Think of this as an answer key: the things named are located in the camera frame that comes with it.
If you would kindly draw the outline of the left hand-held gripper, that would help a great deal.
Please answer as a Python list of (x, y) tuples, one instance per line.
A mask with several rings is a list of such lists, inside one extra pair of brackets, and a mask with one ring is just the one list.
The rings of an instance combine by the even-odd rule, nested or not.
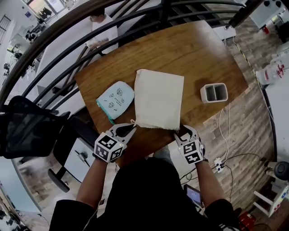
[[(102, 132), (95, 140), (93, 157), (107, 163), (114, 162), (127, 148), (127, 145), (123, 143), (128, 143), (136, 130), (137, 127), (131, 123), (113, 125), (109, 129), (112, 136)], [(121, 142), (114, 137), (122, 137)]]

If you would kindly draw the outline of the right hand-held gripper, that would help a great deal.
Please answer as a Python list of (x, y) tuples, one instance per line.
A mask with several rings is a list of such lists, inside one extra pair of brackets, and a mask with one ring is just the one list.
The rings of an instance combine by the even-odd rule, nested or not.
[(178, 145), (179, 153), (188, 165), (203, 161), (205, 159), (205, 146), (200, 141), (197, 130), (188, 125), (183, 125), (183, 127), (188, 133), (186, 139), (182, 139), (177, 133), (173, 134)]

